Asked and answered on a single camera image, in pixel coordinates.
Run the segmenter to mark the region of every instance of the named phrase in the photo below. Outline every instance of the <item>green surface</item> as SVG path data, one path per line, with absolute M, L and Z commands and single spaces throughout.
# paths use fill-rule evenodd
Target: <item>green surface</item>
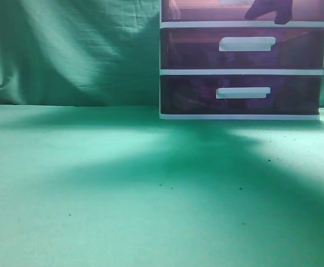
M 0 267 L 324 267 L 321 115 L 0 106 Z
M 0 0 L 0 103 L 157 106 L 158 12 L 159 0 Z

